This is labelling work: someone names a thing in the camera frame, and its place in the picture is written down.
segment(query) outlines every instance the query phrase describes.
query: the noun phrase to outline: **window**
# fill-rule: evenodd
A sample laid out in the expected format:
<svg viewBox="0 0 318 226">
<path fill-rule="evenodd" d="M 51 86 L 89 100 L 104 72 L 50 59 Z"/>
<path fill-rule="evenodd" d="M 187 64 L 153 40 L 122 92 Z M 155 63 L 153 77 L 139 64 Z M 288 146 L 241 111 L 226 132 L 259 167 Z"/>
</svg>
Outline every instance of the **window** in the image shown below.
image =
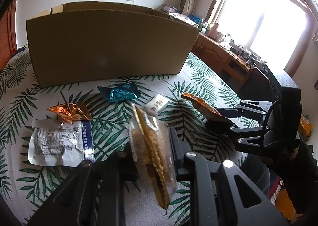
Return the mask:
<svg viewBox="0 0 318 226">
<path fill-rule="evenodd" d="M 305 10 L 298 0 L 224 0 L 214 19 L 219 32 L 283 69 L 306 28 Z"/>
</svg>

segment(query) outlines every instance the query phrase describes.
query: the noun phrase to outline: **leaf pattern tablecloth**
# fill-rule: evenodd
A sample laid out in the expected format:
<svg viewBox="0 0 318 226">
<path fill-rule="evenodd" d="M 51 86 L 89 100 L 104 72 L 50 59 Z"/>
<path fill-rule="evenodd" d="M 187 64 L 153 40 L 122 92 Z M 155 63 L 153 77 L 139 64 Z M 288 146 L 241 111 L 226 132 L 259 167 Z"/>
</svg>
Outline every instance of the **leaf pattern tablecloth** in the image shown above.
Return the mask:
<svg viewBox="0 0 318 226">
<path fill-rule="evenodd" d="M 110 103 L 102 98 L 97 86 L 116 87 L 133 82 L 142 97 Z M 0 193 L 13 214 L 24 225 L 56 189 L 72 168 L 40 167 L 28 161 L 28 145 L 35 119 L 56 119 L 48 107 L 64 102 L 85 102 L 92 114 L 95 159 L 105 160 L 123 150 L 128 141 L 131 104 L 144 105 L 157 93 L 171 100 L 159 119 L 175 127 L 178 137 L 207 159 L 221 162 L 231 159 L 238 166 L 246 154 L 236 152 L 224 135 L 208 132 L 205 119 L 181 93 L 189 92 L 215 107 L 232 107 L 240 102 L 227 84 L 200 59 L 189 54 L 178 75 L 125 77 L 39 88 L 28 47 L 11 58 L 0 73 Z M 234 119 L 241 127 L 253 127 L 255 121 Z M 168 215 L 138 185 L 125 183 L 126 225 L 178 225 L 189 218 L 188 182 L 178 183 Z"/>
</svg>

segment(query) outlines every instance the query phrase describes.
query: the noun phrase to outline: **black cable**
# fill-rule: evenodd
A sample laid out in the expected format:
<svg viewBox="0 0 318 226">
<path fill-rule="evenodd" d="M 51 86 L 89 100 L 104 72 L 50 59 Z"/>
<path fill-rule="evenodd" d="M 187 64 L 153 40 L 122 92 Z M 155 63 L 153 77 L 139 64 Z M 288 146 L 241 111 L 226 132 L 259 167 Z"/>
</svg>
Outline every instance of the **black cable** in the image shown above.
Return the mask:
<svg viewBox="0 0 318 226">
<path fill-rule="evenodd" d="M 281 100 L 276 100 L 268 109 L 265 119 L 264 119 L 264 123 L 263 123 L 263 127 L 262 127 L 262 131 L 260 132 L 260 147 L 264 148 L 264 136 L 265 136 L 265 132 L 266 132 L 266 126 L 269 120 L 269 116 L 271 115 L 271 112 L 273 111 L 274 107 L 277 106 L 278 104 L 281 103 Z"/>
</svg>

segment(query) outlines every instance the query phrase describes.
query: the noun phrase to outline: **window pane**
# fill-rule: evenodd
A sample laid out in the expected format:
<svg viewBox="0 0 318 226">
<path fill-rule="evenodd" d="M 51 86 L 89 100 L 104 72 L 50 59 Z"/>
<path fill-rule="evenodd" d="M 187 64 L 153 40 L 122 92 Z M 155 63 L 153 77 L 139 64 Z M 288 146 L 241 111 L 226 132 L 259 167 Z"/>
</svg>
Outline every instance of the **window pane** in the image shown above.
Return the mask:
<svg viewBox="0 0 318 226">
<path fill-rule="evenodd" d="M 306 26 L 306 13 L 289 0 L 271 0 L 251 50 L 282 69 Z"/>
<path fill-rule="evenodd" d="M 219 20 L 219 32 L 231 34 L 234 41 L 245 45 L 251 37 L 267 0 L 226 0 Z"/>
</svg>

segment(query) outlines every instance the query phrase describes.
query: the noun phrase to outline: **dark pants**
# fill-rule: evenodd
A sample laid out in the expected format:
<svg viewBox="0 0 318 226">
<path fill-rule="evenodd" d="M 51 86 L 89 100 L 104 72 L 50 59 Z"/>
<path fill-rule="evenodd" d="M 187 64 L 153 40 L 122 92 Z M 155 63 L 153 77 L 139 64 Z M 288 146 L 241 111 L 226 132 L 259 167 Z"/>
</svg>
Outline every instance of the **dark pants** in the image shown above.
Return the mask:
<svg viewBox="0 0 318 226">
<path fill-rule="evenodd" d="M 260 161 L 259 156 L 249 154 L 240 169 L 268 196 L 269 169 Z"/>
</svg>

